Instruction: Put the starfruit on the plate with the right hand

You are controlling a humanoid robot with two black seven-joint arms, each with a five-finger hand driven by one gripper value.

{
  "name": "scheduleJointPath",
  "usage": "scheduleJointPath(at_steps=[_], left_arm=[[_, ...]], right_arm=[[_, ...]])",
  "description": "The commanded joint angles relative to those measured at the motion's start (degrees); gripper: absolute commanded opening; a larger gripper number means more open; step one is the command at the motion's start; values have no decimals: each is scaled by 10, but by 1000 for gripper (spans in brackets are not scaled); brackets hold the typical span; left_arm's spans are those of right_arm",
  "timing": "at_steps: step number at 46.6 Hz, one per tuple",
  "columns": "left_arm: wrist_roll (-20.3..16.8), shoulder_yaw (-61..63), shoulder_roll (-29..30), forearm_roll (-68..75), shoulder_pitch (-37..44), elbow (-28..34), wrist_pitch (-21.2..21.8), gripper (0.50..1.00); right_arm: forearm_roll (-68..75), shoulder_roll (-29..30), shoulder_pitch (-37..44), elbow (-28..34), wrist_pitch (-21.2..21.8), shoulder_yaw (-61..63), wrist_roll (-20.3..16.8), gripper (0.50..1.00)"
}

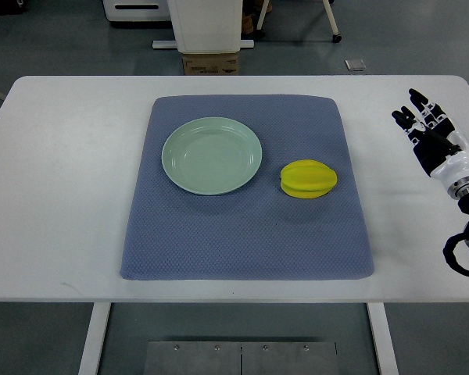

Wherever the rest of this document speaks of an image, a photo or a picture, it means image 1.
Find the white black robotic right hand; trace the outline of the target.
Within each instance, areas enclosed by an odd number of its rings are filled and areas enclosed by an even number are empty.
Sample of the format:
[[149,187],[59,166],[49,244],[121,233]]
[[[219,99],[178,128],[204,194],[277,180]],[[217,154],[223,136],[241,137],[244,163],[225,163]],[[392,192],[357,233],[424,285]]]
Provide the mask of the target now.
[[413,88],[409,94],[419,114],[403,106],[392,117],[412,143],[423,171],[441,182],[451,198],[469,195],[469,141],[440,105]]

